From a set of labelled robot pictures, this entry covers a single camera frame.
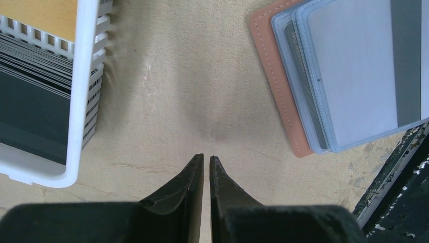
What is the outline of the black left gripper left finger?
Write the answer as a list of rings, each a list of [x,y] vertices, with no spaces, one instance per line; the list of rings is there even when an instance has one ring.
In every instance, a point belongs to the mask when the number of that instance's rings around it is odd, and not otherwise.
[[[24,204],[1,218],[1,242],[199,242],[204,157],[140,201]]]

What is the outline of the tan leather card holder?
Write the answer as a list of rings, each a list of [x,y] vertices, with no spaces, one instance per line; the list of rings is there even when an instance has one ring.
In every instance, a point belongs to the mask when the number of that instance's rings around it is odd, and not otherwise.
[[[325,139],[295,22],[297,9],[308,2],[276,1],[249,19],[250,33],[297,157],[334,152]]]

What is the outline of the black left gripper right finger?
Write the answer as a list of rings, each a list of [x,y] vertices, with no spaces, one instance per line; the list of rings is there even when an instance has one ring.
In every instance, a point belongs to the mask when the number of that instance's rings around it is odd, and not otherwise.
[[[210,157],[212,242],[366,242],[355,217],[338,205],[265,206]]]

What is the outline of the silver grey card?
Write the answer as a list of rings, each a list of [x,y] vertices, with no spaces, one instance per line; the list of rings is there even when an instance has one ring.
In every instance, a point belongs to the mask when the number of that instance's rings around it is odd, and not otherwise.
[[[428,120],[428,1],[310,1],[295,22],[331,151]]]

